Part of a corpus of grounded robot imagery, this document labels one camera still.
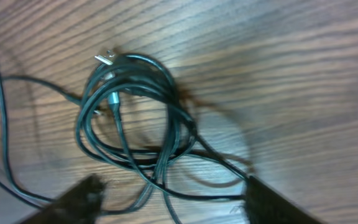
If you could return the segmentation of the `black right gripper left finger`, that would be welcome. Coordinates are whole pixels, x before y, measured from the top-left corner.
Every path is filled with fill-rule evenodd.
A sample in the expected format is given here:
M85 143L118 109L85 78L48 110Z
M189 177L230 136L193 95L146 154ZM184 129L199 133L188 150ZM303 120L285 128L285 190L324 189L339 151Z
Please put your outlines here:
M19 224L95 224L102 214L106 183L91 174Z

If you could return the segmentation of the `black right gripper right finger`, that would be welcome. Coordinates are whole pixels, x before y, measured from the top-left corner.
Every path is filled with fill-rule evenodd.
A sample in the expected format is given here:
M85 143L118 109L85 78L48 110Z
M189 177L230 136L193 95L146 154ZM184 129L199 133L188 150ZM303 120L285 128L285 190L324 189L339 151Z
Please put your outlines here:
M251 224L323 224L254 176L247 182L244 211Z

